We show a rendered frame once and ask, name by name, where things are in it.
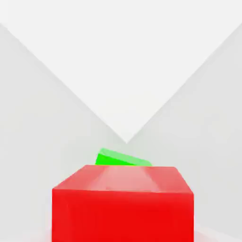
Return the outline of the small green cube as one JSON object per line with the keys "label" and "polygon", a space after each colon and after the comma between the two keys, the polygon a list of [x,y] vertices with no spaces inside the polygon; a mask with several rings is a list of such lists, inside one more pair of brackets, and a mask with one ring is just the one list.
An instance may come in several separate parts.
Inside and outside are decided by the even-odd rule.
{"label": "small green cube", "polygon": [[152,164],[147,160],[122,154],[106,148],[100,149],[95,165],[152,166]]}

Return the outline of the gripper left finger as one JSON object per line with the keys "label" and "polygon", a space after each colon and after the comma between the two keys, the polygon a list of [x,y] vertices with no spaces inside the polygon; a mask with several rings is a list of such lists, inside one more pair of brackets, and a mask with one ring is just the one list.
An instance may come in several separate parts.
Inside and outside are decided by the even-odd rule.
{"label": "gripper left finger", "polygon": [[52,227],[45,229],[43,233],[43,242],[52,242]]}

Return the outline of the small red cube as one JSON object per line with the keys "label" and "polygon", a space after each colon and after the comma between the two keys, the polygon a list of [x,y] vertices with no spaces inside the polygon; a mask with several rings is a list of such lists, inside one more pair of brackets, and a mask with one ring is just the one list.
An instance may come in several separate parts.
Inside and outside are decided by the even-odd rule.
{"label": "small red cube", "polygon": [[85,165],[52,189],[52,242],[194,242],[175,167]]}

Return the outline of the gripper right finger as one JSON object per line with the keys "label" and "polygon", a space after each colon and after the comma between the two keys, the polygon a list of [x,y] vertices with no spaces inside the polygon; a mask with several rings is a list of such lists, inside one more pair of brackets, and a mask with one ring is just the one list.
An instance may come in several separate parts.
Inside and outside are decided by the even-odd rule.
{"label": "gripper right finger", "polygon": [[195,242],[234,242],[233,237],[213,229],[202,227],[199,224],[195,224],[194,238]]}

